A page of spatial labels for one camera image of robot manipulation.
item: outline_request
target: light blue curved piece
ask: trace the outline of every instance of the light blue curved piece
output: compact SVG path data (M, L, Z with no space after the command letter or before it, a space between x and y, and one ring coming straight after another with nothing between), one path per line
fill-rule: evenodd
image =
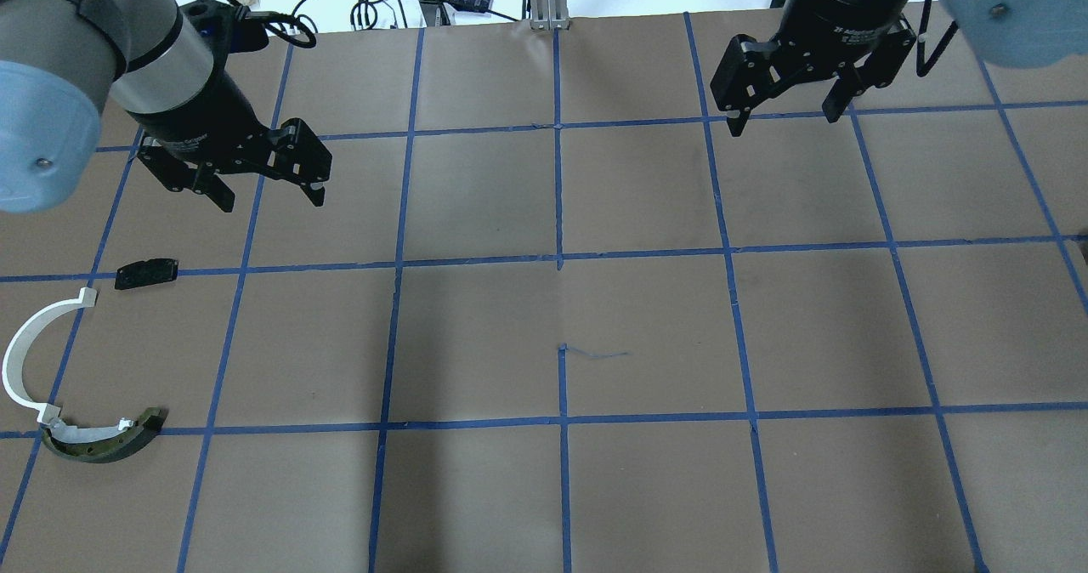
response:
M941 0L975 52L1006 68L1041 68L1088 52L1086 0Z
M98 108L70 82L12 61L0 61L0 210L53 208L95 153Z

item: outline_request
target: white plastic arc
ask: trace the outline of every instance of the white plastic arc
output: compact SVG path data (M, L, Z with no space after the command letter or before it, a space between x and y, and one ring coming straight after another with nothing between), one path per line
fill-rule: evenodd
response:
M44 307L37 314L30 316L26 324L20 326L20 329L15 332L15 337L12 337L11 344L8 345L8 351L3 356L3 388L8 391L8 396L11 396L12 400L20 406L38 410L39 423L48 425L54 419L59 419L61 409L58 406L50 406L50 403L38 403L30 399L30 395L26 394L26 387L23 386L23 363L26 361L26 353L50 322L69 312L75 312L82 307L94 307L97 298L97 290L83 287L79 289L79 297Z

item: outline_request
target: dark green curved object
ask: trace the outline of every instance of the dark green curved object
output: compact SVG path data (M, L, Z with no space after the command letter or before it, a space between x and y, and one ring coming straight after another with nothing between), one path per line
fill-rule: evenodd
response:
M166 420L166 411L161 408L148 408L136 419L136 425L127 428L121 435L104 438L90 444L65 444L53 438L50 431L41 428L41 441L54 454L70 461L82 463L112 463L128 458L151 443Z

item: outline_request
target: white curved object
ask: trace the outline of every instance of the white curved object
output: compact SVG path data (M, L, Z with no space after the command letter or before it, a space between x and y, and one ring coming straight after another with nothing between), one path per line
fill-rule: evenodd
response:
M38 403L30 399L23 386L23 361L26 361L26 352L30 345L37 339L42 329L69 312L82 309L82 307L94 307L98 298L98 291L90 287L82 287L79 297L65 299L65 301L53 302L44 307L37 314L30 316L29 321L15 332L15 337L11 338L8 351L3 356L3 388L11 396L12 400L24 408L38 410L38 423L51 423L60 418L61 409L50 403Z

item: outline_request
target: grid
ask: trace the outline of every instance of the grid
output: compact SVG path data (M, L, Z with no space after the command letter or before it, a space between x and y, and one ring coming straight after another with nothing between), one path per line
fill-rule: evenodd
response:
M201 447L199 461L197 464L197 472L193 483L193 490L189 500L185 532L182 540L182 549L178 555L177 570L178 572L186 569L187 558L189 556L189 540L193 534L193 526L196 520L196 513L200 507L200 494L201 494L201 483L203 479L203 472L206 463L208 460L208 452L214 436L221 435L257 435L257 434L307 434L307 433L337 433L338 431L372 431L372 433L378 435L378 449L374 458L374 485L373 485L373 505L371 514L371 533L369 537L369 557L370 557L370 571L375 568L375 562L378 560L379 550L379 528L381 525L382 518L382 493L384 484L384 473L385 473L385 457L386 457L386 444L388 434L393 431L449 431L449 429L468 429L468 428L487 428L487 427L512 427L512 426L541 426L541 425L555 425L559 426L560 431L560 472L561 472L561 486L560 490L557 491L561 500L561 511L562 511L562 568L565 572L569 572L573 569L572 560L572 545L571 545L571 493L570 493L570 452L569 452L569 437L568 429L573 425L589 425L589 423L698 423L698 422L746 422L750 423L751 431L751 446L753 453L753 461L755 464L755 478L756 486L758 490L758 502L759 510L762 513L763 523L763 534L766 544L767 560L769 562L769 568L772 571L778 571L778 556L775 543L774 524L770 513L769 500L774 499L774 495L769 495L767 488L767 481L765 477L764 465L763 465L763 451L761 445L761 434L759 434L759 422L766 421L766 419L848 419L848 418L875 418L875 416L934 416L938 425L940 433L941 444L943 446L944 456L947 458L948 472L950 474L952 485L955 490L956 501L960 508L960 513L963 521L964 531L967 535L967 540L970 547L972 557L975 562L975 566L978 571L987 571L987 565L985 561L985 555L975 533L975 527L972 520L969 503L964 493L963 484L960 477L960 471L956 463L955 452L952 448L951 438L949 438L948 428L945 425L945 416L955 414L977 414L977 413L1016 413L1017 411L1073 411L1073 410L1088 410L1088 401L1053 401L1053 402L1034 402L1034 403L963 403L962 406L945 406L941 403L940 396L936 386L936 379L930 372L929 361L926 352L925 341L923 341L922 329L918 325L918 319L915 314L912 295L910 286L907 283L906 275L900 260L899 250L901 248L936 248L936 247L963 247L963 245L1014 245L1014 244L1056 244L1059 251L1061 252L1063 262L1066 270L1068 270L1071 282L1077 291L1077 296L1080 299L1084 310L1088 313L1088 295L1086 295L1084 283L1080 282L1078 277L1076 266L1073 257L1066 248L1065 242L1085 242L1088 240L1088 236L1064 236L1060 232L1058 224L1052 215L1051 210L1048 208L1046 198L1043 197L1042 190L1039 183L1036 180L1035 174L1029 165L1028 159L1026 158L1025 151L1019 146L1015 132L1013 130L1012 124L1010 123L1006 111L1011 109L1042 109L1042 108L1083 108L1083 105L1088 105L1088 100L1067 100L1067 101L1046 101L1046 103L1002 103L997 89L994 88L993 80L989 75L986 65L981 61L978 62L979 68L981 70L982 76L985 77L988 88L991 92L993 103L992 104L979 104L979 105L964 105L963 108L874 108L874 109L857 109L851 108L849 111L849 117L853 132L857 139L858 150L861 152L863 162L865 163L865 170L869 185L871 186L873 195L877 204L878 213L880 216L880 223L885 232L885 239L868 240L868 242L848 242L848 244L778 244L778 245L757 245L757 247L733 247L730 244L729 232L727 227L727 221L725 215L725 210L722 205L721 190L719 187L718 178L718 167L715 159L714 139L712 136L712 123L719 123L725 120L721 115L710 115L707 109L707 100L705 96L704 82L700 65L700 54L696 48L695 35L692 28L691 17L684 14L684 24L687 27L688 42L691 49L692 65L695 72L695 78L698 88L700 108L702 115L700 116L687 116L687 117L672 117L672 119L646 119L646 120L620 120L620 121L599 121L598 123L564 123L562 122L562 111L561 111L561 100L560 100L560 45L562 39L560 34L557 32L553 35L553 55L554 55L554 96L555 96L555 113L554 123L551 125L542 124L531 124L531 125L512 125L512 127L473 127L473 128L447 128L447 130L417 130L416 128L416 112L419 101L419 85L420 85L420 74L421 74L421 61L423 58L423 51L425 47L425 30L420 30L416 43L416 54L413 64L413 75L411 84L411 104L410 113L408 120L408 127L405 132L380 132L380 133L356 133L356 135L326 135L323 139L330 140L330 142L338 142L339 140L356 140L356 139L371 139L371 138L404 138L406 139L406 153L404 162L404 173L403 173L403 185L400 195L400 209L399 217L397 224L397 244L396 244L396 256L393 262L375 262L375 263L314 263L314 264L282 264L282 266L250 266L249 256L252 248L254 235L257 228L258 217L260 216L260 200L263 189L263 178L257 183L256 198L254 201L252 210L249 215L248 233L246 236L245 248L242 256L242 262L237 267L213 267L212 270L182 270L180 271L181 278L190 277L202 277L202 275L236 275L237 285L234 294L234 301L232 310L228 317L227 329L223 340L221 360L219 364L219 371L215 376L215 383L213 388L212 401L210 409L208 411L207 423L205 426L193 426L193 427L168 427L163 431L162 436L164 438L171 436L199 436L201 437ZM283 103L284 90L287 85L287 76L292 65L292 54L293 50L288 48L284 68L281 77L279 96L275 104L275 112L273 115L272 125L276 125L280 116L280 108ZM892 231L887 210L883 204L883 200L880 192L880 187L877 183L877 177L874 173L873 163L868 154L868 148L866 144L865 136L863 135L861 124L858 123L860 117L867 115L893 115L893 113L924 113L924 112L960 112L960 111L994 111L1001 117L1003 127L1007 133L1009 140L1014 147L1016 155L1023 166L1024 175L1031 186L1033 192L1038 201L1039 209L1043 213L1047 225L1050 228L1051 235L1049 236L1022 236L1022 237L987 237L987 239L897 239ZM791 112L791 113L761 113L761 115L753 115L754 120L758 119L779 119L779 117L820 117L823 113L820 112ZM590 127L638 127L639 125L660 125L660 124L701 124L704 132L704 138L706 142L707 158L709 162L709 176L714 194L714 202L716 209L716 216L718 228L720 233L721 244L718 248L681 248L681 250L660 250L660 251L602 251L602 252L568 252L564 250L564 208L562 208L562 132L566 128L590 128ZM478 135L478 133L519 133L519 132L530 132L540 130L542 127L552 127L554 130L554 145L555 145L555 192L556 192L556 252L554 254L541 254L541 256L481 256L471 257L471 259L416 259L407 260L405 259L404 252L404 239L405 239L405 228L406 228L406 217L408 212L408 197L410 192L410 171L412 165L412 148L415 139L418 136L429 136L429 135ZM0 277L0 283L35 283L35 282L86 282L86 286L94 286L95 283L108 282L108 279L115 277L112 272L101 272L101 259L106 250L106 244L109 239L109 235L113 225L114 217L116 216L119 202L121 201L121 196L124 190L125 184L128 178L128 173L132 166L133 158L135 155L136 147L139 142L139 135L136 136L132 146L112 146L99 148L102 152L120 152L127 151L128 159L125 164L124 171L121 175L121 180L116 188L116 194L114 195L114 200L112 209L109 212L109 216L106 220L104 229L101 235L101 239L98 244L98 251L96 252L94 263L91 264L90 271L86 274L46 274L46 275L4 275ZM920 360L922 371L924 372L926 387L928 388L930 403L926 407L905 407L905 408L873 408L873 409L815 409L815 410L759 410L756 407L754 388L752 384L751 371L749 368L745 336L744 336L744 322L742 306L739 301L738 295L738 283L735 278L735 270L733 266L733 257L738 254L744 254L745 252L790 252L790 251L836 251L836 250L874 250L874 248L882 248L887 250L892 259L895 275L899 282L899 287L901 290L902 299L906 309L906 313L910 321L911 332L913 334L915 345L917 348L917 353ZM397 351L397 326L399 322L399 307L401 297L401 286L403 276L405 270L416 270L416 267L437 267L437 266L454 266L454 264L482 264L482 263L551 263L555 262L558 270L562 270L565 262L572 262L572 260L607 260L607 259L641 259L641 257L677 257L677 256L721 256L724 259L724 285L728 287L729 290L729 301L731 307L731 313L733 317L733 324L735 329L738 352L740 356L740 366L742 372L742 381L744 387L744 402L745 411L708 411L708 413L660 413L660 414L610 414L610 415L571 415L568 413L568 401L567 401L567 352L568 349L566 345L560 345L557 349L557 378L559 383L559 413L558 415L547 415L547 416L529 416L529 418L514 418L514 419L471 419L471 421L437 421L437 422L391 422L390 421L390 408L393 388L393 372L394 372L394 361ZM228 364L232 341L234 337L234 328L237 321L239 307L243 301L243 291L246 285L246 278L249 274L271 274L271 272L289 272L289 271L364 271L364 270L393 270L395 272L394 278L394 291L393 291L393 306L392 313L390 316L390 332L388 332L388 346L387 346L387 357L385 364L385 378L384 388L382 396L382 407L381 407L381 420L376 423L312 423L312 425L288 425L288 426L221 426L217 423L217 412L219 407L220 394L223 387L223 381L226 374L226 369ZM62 379L64 378L65 369L69 364L69 359L72 353L74 341L76 340L77 333L83 319L83 311L75 316L74 324L72 326L71 333L69 334L64 353L58 369L55 379L52 384L49 401L52 402L60 390ZM11 514L8 519L5 526L3 543L0 545L0 563L2 563L3 556L7 551L8 545L11 541L11 536L15 527L20 508L25 496L28 483L30 481L32 473L35 469L35 461L40 449L40 439L36 433L18 433L18 431L8 431L7 433L0 433L0 438L27 438L33 441L30 454L27 458L25 472L23 473L22 482L18 487L18 493L15 498L14 506L12 507Z

